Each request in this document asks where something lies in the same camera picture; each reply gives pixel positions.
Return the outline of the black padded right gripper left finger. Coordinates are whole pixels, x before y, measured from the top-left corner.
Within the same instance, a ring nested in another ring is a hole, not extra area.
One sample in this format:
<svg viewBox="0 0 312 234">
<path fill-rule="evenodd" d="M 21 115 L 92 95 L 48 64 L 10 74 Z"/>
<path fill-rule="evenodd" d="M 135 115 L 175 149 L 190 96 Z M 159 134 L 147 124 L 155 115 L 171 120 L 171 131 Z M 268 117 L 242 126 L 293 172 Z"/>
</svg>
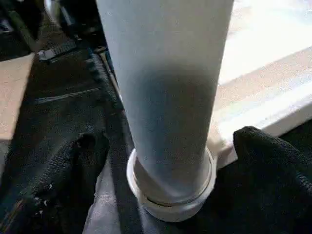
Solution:
<svg viewBox="0 0 312 234">
<path fill-rule="evenodd" d="M 79 134 L 52 153 L 10 151 L 0 184 L 1 233 L 82 233 L 109 148 L 99 131 Z"/>
</svg>

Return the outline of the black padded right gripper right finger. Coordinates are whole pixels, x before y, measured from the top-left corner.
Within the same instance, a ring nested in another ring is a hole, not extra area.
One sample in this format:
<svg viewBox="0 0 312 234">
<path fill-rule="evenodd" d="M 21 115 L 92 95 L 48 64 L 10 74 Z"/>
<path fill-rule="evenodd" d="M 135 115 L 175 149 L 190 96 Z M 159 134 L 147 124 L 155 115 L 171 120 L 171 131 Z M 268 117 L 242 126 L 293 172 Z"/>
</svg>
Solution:
<svg viewBox="0 0 312 234">
<path fill-rule="evenodd" d="M 233 136 L 238 159 L 219 171 L 216 183 L 220 231 L 311 233 L 311 159 L 255 127 L 244 127 Z"/>
</svg>

